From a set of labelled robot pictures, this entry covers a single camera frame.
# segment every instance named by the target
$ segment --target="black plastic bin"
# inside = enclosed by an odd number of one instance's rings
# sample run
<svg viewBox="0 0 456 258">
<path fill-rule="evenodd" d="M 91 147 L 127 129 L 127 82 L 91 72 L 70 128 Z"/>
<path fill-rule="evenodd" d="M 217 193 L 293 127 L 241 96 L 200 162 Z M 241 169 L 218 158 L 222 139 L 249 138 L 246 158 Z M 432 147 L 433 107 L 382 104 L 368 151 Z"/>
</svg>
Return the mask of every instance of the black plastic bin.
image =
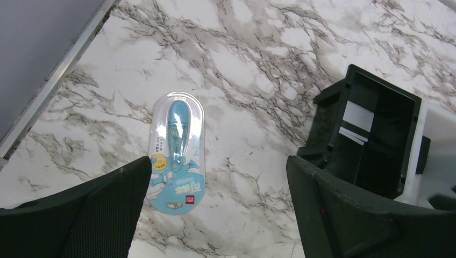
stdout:
<svg viewBox="0 0 456 258">
<path fill-rule="evenodd" d="M 394 199 L 404 189 L 421 99 L 355 66 L 314 99 L 298 156 L 346 182 Z"/>
</svg>

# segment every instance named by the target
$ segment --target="clear plastic packaging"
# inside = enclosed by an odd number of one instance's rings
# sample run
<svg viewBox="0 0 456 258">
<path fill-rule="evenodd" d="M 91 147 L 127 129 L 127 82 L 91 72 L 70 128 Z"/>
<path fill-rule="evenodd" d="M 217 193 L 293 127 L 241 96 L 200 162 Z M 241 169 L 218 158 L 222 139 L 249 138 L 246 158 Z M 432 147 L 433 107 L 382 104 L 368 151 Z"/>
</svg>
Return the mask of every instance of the clear plastic packaging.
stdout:
<svg viewBox="0 0 456 258">
<path fill-rule="evenodd" d="M 156 103 L 149 157 L 152 176 L 146 198 L 150 204 L 169 215 L 196 207 L 205 188 L 204 111 L 194 96 L 172 92 Z"/>
</svg>

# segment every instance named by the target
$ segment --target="marble surface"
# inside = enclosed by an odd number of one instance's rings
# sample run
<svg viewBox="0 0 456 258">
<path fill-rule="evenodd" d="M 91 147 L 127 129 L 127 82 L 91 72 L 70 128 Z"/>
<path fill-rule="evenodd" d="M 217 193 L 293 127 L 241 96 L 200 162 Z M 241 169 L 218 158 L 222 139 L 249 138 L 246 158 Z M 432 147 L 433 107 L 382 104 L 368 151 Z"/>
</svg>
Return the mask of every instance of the marble surface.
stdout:
<svg viewBox="0 0 456 258">
<path fill-rule="evenodd" d="M 145 203 L 130 257 L 304 257 L 285 162 L 312 99 L 354 63 L 456 112 L 455 36 L 437 0 L 121 1 L 0 172 L 0 206 L 146 155 L 154 103 L 186 91 L 206 111 L 205 196 L 174 217 Z"/>
</svg>

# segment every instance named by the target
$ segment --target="red logo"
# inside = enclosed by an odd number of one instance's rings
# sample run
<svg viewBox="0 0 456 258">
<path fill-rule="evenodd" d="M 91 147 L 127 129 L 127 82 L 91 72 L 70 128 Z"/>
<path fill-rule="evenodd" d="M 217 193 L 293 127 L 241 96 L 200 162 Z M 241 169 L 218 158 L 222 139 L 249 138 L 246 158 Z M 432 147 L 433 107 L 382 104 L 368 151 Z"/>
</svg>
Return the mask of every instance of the red logo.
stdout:
<svg viewBox="0 0 456 258">
<path fill-rule="evenodd" d="M 186 196 L 186 204 L 195 204 L 195 196 L 194 195 L 187 195 Z"/>
</svg>

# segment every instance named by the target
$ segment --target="white plastic insert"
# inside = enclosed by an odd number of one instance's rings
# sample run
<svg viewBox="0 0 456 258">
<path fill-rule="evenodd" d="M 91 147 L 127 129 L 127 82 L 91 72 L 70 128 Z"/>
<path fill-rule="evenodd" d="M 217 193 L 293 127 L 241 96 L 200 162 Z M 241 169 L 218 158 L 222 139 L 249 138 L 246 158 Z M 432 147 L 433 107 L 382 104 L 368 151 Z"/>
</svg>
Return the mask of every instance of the white plastic insert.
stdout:
<svg viewBox="0 0 456 258">
<path fill-rule="evenodd" d="M 431 139 L 426 167 L 416 175 L 422 136 Z M 428 199 L 442 194 L 456 198 L 456 115 L 422 100 L 410 152 L 404 192 L 395 200 L 434 209 Z"/>
</svg>

